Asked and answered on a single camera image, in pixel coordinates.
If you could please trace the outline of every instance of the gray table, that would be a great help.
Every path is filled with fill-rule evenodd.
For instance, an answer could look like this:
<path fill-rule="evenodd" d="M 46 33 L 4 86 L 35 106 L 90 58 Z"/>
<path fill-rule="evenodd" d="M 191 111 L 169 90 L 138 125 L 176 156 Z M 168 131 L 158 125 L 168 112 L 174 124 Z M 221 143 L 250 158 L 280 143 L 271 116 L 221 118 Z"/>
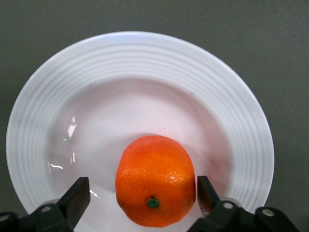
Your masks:
<path fill-rule="evenodd" d="M 143 30 L 213 53 L 248 84 L 268 118 L 275 173 L 267 206 L 309 231 L 309 1 L 0 1 L 0 212 L 26 214 L 11 184 L 5 136 L 33 72 L 94 35 Z"/>

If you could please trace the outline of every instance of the mandarin orange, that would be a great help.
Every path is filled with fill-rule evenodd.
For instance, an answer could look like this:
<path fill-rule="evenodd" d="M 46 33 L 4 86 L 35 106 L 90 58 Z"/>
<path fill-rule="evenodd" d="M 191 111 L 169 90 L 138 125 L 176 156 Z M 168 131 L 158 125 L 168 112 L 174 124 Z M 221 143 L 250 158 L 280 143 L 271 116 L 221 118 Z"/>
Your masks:
<path fill-rule="evenodd" d="M 178 142 L 160 135 L 141 137 L 124 150 L 115 188 L 126 215 L 150 227 L 181 220 L 196 198 L 190 156 Z"/>

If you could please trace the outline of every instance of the white plate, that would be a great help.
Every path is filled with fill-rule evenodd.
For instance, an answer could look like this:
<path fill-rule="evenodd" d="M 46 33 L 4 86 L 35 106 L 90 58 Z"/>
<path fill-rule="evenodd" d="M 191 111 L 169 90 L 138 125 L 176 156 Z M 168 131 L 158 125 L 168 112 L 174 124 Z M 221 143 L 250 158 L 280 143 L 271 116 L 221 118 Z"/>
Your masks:
<path fill-rule="evenodd" d="M 180 142 L 196 176 L 250 211 L 263 206 L 274 151 L 266 117 L 249 88 L 221 60 L 183 40 L 117 32 L 75 43 L 46 61 L 20 92 L 8 126 L 14 188 L 31 213 L 80 176 L 91 202 L 75 231 L 155 232 L 130 221 L 114 179 L 125 147 L 147 134 Z M 180 222 L 201 217 L 198 204 Z"/>

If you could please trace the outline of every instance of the green stem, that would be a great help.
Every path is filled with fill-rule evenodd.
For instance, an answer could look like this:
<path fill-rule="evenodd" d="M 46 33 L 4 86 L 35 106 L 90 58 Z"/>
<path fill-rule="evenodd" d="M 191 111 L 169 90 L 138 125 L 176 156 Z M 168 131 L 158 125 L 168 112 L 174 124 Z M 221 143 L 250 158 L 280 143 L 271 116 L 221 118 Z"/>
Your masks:
<path fill-rule="evenodd" d="M 160 205 L 160 202 L 159 202 L 156 198 L 151 197 L 151 199 L 149 199 L 149 200 L 147 201 L 147 205 L 148 205 L 150 208 L 155 209 L 155 208 L 157 208 L 157 207 Z"/>

